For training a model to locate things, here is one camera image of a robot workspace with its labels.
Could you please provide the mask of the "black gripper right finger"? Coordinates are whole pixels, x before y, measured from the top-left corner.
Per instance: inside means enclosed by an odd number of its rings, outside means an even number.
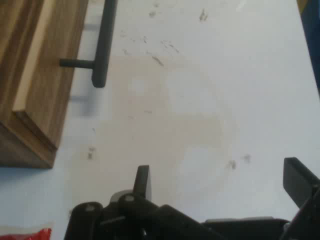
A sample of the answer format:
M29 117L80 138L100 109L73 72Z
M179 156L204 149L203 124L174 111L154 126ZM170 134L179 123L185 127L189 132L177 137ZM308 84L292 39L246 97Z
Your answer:
M283 163L283 188L299 208L286 224L282 240L318 240L320 238L320 179L298 158Z

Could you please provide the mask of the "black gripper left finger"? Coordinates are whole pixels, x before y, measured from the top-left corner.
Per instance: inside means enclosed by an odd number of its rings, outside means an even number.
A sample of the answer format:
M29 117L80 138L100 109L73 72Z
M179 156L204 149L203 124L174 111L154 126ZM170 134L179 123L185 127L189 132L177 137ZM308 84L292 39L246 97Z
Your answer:
M73 208L66 240L213 240L215 234L169 205L150 201L148 165L137 168L133 189L104 207L85 202Z

